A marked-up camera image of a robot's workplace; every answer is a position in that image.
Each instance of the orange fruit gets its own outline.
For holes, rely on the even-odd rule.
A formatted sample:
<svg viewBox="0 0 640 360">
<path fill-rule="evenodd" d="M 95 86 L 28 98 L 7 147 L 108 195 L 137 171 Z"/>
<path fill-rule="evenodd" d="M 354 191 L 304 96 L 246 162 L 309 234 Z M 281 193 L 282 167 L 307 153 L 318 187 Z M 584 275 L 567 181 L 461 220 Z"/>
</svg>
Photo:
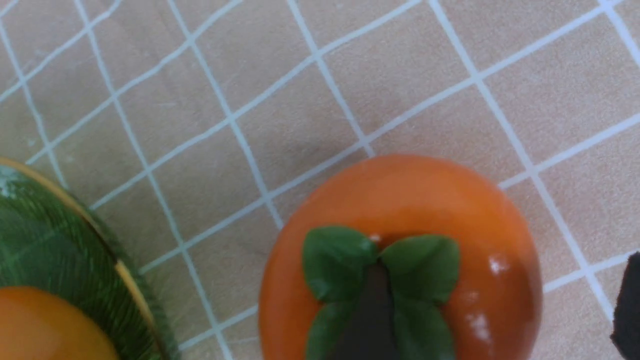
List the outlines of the orange fruit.
<svg viewBox="0 0 640 360">
<path fill-rule="evenodd" d="M 118 359 L 109 338 L 91 319 L 45 291 L 0 288 L 0 314 L 0 359 Z"/>
<path fill-rule="evenodd" d="M 307 288 L 302 246 L 313 228 L 344 225 L 379 236 L 442 234 L 458 242 L 460 277 L 442 308 L 457 360 L 527 360 L 538 334 L 542 283 L 525 220 L 477 173 L 421 156 L 363 161 L 316 190 L 282 229 L 259 304 L 265 360 L 303 360 L 321 304 Z"/>
</svg>

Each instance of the dark object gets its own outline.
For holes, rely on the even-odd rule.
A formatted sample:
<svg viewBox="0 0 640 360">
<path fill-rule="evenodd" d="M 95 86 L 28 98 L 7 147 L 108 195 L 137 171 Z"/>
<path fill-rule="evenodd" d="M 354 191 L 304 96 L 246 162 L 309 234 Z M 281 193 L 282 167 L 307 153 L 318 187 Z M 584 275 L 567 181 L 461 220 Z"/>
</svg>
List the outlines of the dark object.
<svg viewBox="0 0 640 360">
<path fill-rule="evenodd" d="M 626 360 L 640 360 L 640 252 L 629 257 L 613 314 L 611 339 Z"/>
<path fill-rule="evenodd" d="M 398 360 L 389 275 L 380 261 L 368 267 L 356 306 L 328 360 Z"/>
</svg>

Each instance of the green ceramic dish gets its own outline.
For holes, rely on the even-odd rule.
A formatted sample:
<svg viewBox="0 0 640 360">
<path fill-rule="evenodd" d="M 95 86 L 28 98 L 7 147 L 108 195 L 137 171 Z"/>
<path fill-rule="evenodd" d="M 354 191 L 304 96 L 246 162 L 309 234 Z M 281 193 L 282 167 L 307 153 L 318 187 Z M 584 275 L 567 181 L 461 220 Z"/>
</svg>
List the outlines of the green ceramic dish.
<svg viewBox="0 0 640 360">
<path fill-rule="evenodd" d="M 22 164 L 0 158 L 0 288 L 35 286 L 81 309 L 121 360 L 176 360 L 168 321 L 107 227 Z"/>
</svg>

